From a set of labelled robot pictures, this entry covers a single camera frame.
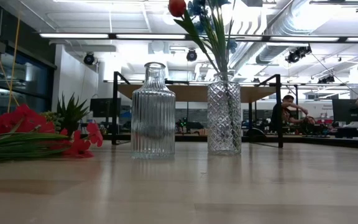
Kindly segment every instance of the ventilation duct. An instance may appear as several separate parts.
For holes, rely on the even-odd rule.
[[[310,0],[294,0],[265,32],[265,35],[309,35],[336,13],[337,6],[310,5]],[[289,46],[255,43],[236,67],[246,63],[269,64]]]

